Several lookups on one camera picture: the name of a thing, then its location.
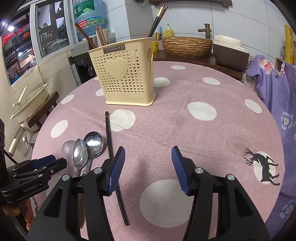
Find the oval steel spoon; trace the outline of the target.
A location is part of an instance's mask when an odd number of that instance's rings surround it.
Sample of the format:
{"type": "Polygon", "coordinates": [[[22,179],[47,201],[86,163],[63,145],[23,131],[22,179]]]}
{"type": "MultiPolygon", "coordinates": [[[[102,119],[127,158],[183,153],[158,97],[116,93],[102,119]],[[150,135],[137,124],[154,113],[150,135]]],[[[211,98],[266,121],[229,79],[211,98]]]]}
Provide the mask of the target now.
{"type": "MultiPolygon", "coordinates": [[[[74,144],[72,159],[74,166],[76,167],[75,177],[79,177],[81,174],[81,169],[86,165],[88,160],[88,152],[85,142],[78,138],[74,144]]],[[[78,194],[78,220],[79,226],[82,228],[84,225],[84,203],[83,203],[83,194],[78,194]]]]}

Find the brown ceramic basin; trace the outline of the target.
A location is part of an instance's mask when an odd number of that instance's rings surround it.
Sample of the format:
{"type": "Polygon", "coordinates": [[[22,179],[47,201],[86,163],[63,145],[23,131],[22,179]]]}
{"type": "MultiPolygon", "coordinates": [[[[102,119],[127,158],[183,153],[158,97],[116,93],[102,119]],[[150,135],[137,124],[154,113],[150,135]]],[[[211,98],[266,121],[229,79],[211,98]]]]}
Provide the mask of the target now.
{"type": "Polygon", "coordinates": [[[195,58],[209,55],[213,41],[194,37],[165,37],[162,39],[162,45],[164,50],[173,56],[195,58]]]}

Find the large steel spoon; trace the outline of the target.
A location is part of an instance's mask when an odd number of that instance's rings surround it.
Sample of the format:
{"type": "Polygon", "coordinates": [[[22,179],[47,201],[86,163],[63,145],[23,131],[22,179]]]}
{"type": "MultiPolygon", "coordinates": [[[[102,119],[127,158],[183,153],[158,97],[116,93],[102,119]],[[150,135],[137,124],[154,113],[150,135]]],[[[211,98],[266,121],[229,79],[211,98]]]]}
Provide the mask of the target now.
{"type": "Polygon", "coordinates": [[[86,144],[88,154],[88,159],[83,171],[83,175],[87,175],[91,170],[93,159],[97,158],[101,154],[104,143],[102,136],[98,132],[89,132],[83,140],[86,144]]]}

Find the dark wooden counter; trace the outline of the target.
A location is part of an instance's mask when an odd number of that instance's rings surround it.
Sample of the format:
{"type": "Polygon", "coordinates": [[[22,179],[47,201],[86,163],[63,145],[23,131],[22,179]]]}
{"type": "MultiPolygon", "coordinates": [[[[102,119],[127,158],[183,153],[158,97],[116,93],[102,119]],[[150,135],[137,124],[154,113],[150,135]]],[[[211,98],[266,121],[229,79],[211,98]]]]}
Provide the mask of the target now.
{"type": "Polygon", "coordinates": [[[243,78],[243,72],[232,70],[226,67],[222,67],[216,64],[216,59],[213,55],[208,55],[205,57],[197,57],[197,58],[187,58],[187,57],[178,57],[168,54],[166,51],[158,51],[154,52],[154,61],[171,61],[171,62],[184,62],[191,63],[195,65],[201,65],[205,67],[209,67],[220,71],[224,74],[227,74],[237,80],[241,80],[243,78]]]}

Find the pink polka dot tablecloth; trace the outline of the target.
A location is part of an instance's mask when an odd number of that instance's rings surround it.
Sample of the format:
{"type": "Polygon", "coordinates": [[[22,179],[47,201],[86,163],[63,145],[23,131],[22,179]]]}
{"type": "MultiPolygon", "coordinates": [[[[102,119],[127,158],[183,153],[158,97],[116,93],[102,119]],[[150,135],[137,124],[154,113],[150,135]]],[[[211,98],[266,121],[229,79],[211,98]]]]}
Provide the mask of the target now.
{"type": "Polygon", "coordinates": [[[119,106],[106,104],[99,81],[89,80],[51,112],[33,157],[60,158],[66,141],[91,131],[104,136],[108,111],[113,147],[126,151],[119,183],[130,221],[124,225],[115,195],[105,199],[115,240],[182,240],[193,198],[180,188],[174,146],[212,175],[234,174],[267,220],[285,162],[280,132],[264,103],[234,78],[189,63],[156,62],[153,85],[151,106],[119,106]]]}

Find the purple floral cloth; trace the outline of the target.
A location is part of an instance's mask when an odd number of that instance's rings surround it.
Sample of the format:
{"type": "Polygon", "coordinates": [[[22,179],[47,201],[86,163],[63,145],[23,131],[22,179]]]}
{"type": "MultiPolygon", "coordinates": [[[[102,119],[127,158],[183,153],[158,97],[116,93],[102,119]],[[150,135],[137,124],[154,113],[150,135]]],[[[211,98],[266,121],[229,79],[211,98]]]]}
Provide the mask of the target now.
{"type": "Polygon", "coordinates": [[[295,66],[283,61],[280,70],[277,70],[264,56],[256,55],[247,69],[247,75],[256,78],[256,89],[277,123],[283,145],[283,183],[266,221],[273,238],[295,211],[295,66]]]}

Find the cream plastic utensil holder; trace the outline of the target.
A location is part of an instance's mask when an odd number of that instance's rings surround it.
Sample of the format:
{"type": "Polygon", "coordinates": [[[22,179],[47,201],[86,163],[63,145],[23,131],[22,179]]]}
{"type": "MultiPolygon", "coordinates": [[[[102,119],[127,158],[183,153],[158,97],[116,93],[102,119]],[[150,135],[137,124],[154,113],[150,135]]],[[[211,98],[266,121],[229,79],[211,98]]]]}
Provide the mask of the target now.
{"type": "Polygon", "coordinates": [[[101,46],[88,53],[107,104],[153,104],[156,94],[151,37],[101,46]]]}

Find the beige cloth cover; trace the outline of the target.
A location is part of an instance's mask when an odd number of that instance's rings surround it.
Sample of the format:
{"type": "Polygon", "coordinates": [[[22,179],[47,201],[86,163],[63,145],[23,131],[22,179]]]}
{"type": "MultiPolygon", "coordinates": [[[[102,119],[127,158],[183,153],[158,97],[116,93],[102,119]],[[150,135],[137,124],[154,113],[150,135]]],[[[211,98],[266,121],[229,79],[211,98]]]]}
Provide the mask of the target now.
{"type": "Polygon", "coordinates": [[[8,142],[13,140],[19,128],[17,120],[10,119],[15,110],[11,105],[18,100],[24,88],[27,89],[25,95],[29,95],[46,83],[49,93],[59,93],[59,100],[78,87],[65,51],[54,54],[31,68],[12,85],[9,84],[4,57],[1,54],[1,120],[5,124],[5,137],[8,142]]]}

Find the brass faucet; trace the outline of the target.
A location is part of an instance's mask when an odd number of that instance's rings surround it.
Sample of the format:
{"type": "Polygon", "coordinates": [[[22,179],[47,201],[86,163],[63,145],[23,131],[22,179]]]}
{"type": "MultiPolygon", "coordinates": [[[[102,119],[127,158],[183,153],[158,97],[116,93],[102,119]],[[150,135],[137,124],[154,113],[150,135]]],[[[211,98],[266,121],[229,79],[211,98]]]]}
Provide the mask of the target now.
{"type": "Polygon", "coordinates": [[[210,28],[210,24],[205,23],[203,29],[198,29],[198,32],[205,33],[206,39],[211,39],[212,29],[210,28]]]}

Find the yellow mug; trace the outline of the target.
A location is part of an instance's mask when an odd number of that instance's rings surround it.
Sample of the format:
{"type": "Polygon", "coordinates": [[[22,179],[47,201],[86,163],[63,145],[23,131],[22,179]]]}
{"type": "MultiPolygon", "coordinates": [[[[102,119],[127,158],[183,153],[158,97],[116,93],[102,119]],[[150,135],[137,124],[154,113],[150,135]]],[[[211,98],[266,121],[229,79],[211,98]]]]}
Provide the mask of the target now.
{"type": "Polygon", "coordinates": [[[159,50],[159,42],[158,41],[152,41],[152,51],[158,52],[159,50]]]}

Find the cream pot with lid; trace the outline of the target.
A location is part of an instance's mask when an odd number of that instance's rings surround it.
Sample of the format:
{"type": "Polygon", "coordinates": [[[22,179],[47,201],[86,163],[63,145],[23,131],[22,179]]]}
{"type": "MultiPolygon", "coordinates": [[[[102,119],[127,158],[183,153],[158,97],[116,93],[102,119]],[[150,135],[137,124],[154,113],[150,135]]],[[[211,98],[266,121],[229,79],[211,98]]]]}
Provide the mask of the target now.
{"type": "Polygon", "coordinates": [[[23,97],[27,87],[25,87],[16,103],[12,107],[16,107],[16,110],[10,117],[10,120],[15,118],[19,124],[26,121],[49,97],[46,83],[38,89],[34,90],[27,97],[23,97]]]}

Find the translucent plastic spoon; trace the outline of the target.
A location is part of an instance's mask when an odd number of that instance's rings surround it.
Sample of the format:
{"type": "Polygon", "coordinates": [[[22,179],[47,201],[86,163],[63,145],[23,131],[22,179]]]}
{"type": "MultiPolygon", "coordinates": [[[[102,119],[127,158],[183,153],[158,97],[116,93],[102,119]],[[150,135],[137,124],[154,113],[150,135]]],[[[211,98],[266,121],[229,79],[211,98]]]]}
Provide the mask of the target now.
{"type": "Polygon", "coordinates": [[[71,173],[72,166],[73,166],[73,160],[72,160],[72,153],[73,153],[73,147],[74,147],[75,141],[74,140],[68,140],[62,145],[62,152],[66,157],[67,160],[67,172],[71,173]]]}

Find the brown wooden chopstick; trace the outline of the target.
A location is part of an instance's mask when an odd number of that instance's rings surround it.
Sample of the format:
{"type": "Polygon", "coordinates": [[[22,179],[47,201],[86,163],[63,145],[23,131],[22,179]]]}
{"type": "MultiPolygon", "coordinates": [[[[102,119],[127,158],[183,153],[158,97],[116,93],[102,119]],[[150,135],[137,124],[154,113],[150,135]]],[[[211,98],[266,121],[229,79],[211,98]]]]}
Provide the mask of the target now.
{"type": "Polygon", "coordinates": [[[89,36],[83,31],[78,23],[75,23],[75,27],[81,32],[81,34],[85,37],[87,42],[92,46],[93,49],[97,48],[97,46],[93,43],[93,41],[89,38],[89,36]]]}

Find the yellow tall package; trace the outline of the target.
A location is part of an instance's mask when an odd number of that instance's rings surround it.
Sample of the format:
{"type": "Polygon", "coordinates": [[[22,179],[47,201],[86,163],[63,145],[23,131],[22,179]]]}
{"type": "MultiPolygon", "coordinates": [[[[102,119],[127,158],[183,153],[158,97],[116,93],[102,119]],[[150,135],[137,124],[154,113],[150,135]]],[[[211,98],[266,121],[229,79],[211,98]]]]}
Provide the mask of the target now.
{"type": "Polygon", "coordinates": [[[293,31],[288,25],[285,27],[285,61],[292,64],[293,63],[293,31]]]}

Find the white brown rice cooker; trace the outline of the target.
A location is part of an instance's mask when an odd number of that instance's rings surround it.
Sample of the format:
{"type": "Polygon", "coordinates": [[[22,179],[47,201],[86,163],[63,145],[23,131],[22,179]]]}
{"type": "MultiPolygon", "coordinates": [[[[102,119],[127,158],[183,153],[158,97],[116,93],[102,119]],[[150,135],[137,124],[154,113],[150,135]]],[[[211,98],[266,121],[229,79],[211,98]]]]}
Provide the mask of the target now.
{"type": "Polygon", "coordinates": [[[213,39],[213,55],[217,65],[242,72],[247,67],[250,53],[243,48],[240,40],[215,35],[213,39]]]}

